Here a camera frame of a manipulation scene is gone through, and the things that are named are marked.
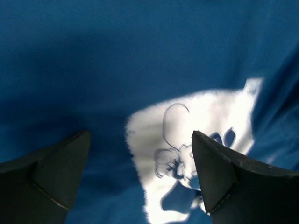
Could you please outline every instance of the blue cloth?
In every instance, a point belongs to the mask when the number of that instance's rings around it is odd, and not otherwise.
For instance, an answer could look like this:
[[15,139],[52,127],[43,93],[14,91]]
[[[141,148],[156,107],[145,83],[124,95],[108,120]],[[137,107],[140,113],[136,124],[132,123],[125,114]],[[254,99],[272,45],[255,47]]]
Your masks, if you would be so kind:
[[[262,77],[249,156],[299,170],[298,9],[296,0],[0,0],[0,161],[87,128],[67,223],[147,223],[127,117]],[[209,220],[192,210],[187,223]]]

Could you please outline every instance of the cartoon drawing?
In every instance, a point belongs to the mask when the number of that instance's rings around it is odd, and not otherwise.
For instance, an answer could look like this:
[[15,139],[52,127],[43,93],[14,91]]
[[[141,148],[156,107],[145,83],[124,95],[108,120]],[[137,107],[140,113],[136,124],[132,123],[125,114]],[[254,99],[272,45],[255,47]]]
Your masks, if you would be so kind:
[[[175,106],[183,107],[189,112],[189,109],[180,103],[172,104],[166,109],[163,116],[162,136],[164,141],[169,145],[169,148],[157,149],[155,151],[155,174],[159,178],[168,176],[177,180],[173,189],[161,199],[161,208],[163,210],[175,210],[186,214],[190,212],[194,199],[198,198],[198,202],[200,203],[202,202],[202,196],[191,143],[175,147],[168,141],[165,134],[167,113]],[[219,144],[231,147],[235,140],[235,133],[230,128],[225,132],[223,139],[217,132],[211,134],[210,138]]]

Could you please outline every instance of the white graphic on fabric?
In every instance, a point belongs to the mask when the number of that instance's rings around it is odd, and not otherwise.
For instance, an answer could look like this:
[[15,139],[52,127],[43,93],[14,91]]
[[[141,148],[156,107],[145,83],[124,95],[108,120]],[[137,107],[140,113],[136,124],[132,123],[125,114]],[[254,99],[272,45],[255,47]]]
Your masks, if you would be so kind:
[[191,149],[199,130],[242,154],[253,145],[251,113],[262,79],[247,80],[240,90],[201,91],[134,113],[126,127],[145,193],[151,224],[184,222],[193,209],[205,210]]

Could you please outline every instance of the t-shirt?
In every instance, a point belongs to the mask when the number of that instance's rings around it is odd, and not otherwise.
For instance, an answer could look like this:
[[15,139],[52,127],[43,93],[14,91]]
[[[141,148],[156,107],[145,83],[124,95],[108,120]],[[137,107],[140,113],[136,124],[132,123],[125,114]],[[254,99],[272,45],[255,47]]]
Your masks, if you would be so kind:
[[209,224],[200,130],[299,169],[297,0],[0,0],[0,161],[81,130],[67,224]]

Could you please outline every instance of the cartoon character print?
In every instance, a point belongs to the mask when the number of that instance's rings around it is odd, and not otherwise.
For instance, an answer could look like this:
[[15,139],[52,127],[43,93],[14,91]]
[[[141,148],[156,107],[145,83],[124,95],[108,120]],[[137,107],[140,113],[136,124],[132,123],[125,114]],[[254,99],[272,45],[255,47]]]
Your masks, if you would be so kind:
[[[155,151],[155,174],[159,178],[165,176],[175,178],[177,183],[168,195],[161,199],[161,207],[163,210],[175,210],[181,213],[188,213],[190,212],[193,201],[197,199],[197,207],[204,210],[191,143],[174,147],[165,136],[167,112],[175,106],[184,107],[189,112],[189,109],[184,104],[176,103],[169,106],[164,113],[162,133],[163,139],[169,145],[169,148],[157,149]],[[211,134],[210,138],[219,144],[231,147],[235,140],[235,133],[232,128],[230,128],[225,132],[223,140],[218,132]],[[185,195],[184,204],[180,201],[180,194]]]

